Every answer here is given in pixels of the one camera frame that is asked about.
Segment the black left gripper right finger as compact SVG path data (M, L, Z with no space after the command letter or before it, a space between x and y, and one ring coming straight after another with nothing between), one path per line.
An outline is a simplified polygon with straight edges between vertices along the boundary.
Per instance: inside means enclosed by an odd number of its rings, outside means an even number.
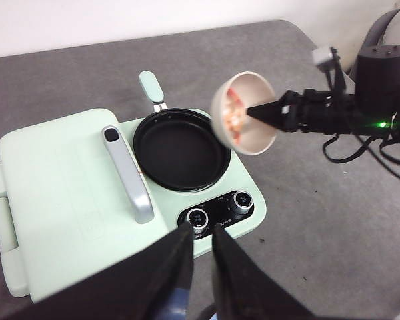
M314 319L222 228L213 228L213 296L218 319Z

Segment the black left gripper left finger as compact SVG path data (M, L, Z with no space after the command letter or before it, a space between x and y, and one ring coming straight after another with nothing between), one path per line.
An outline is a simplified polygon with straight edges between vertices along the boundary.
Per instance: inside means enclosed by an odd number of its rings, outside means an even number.
M174 289L190 292L193 228L176 228L139 253L9 319L168 319Z

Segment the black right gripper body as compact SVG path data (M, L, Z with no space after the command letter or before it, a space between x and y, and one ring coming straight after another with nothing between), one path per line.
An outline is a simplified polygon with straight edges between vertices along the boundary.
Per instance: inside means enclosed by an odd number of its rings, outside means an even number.
M363 116L351 101L352 96L338 104L331 92L306 89L303 93L288 90L280 98L279 129L284 132L350 134Z

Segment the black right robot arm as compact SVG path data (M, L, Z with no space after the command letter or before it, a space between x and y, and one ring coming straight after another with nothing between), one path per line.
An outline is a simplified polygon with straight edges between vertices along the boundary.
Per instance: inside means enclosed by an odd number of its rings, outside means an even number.
M337 50L313 50L329 90L286 91L277 101L248 108L248 116L285 132L391 137L400 143L400 45L364 47L357 56L355 89L347 92Z

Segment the grey white robot base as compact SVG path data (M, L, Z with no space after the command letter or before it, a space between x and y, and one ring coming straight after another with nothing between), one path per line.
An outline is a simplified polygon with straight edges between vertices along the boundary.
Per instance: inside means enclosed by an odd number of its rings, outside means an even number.
M369 28L353 66L347 72L354 81L400 82L400 1Z

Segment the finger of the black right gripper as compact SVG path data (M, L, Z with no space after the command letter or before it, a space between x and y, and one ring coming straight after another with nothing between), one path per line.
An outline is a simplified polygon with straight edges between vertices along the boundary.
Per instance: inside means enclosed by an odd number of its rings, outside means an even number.
M283 112L283 108L286 106L286 98L282 97L273 102L249 107L247 115L280 131L288 131L286 126L287 116Z

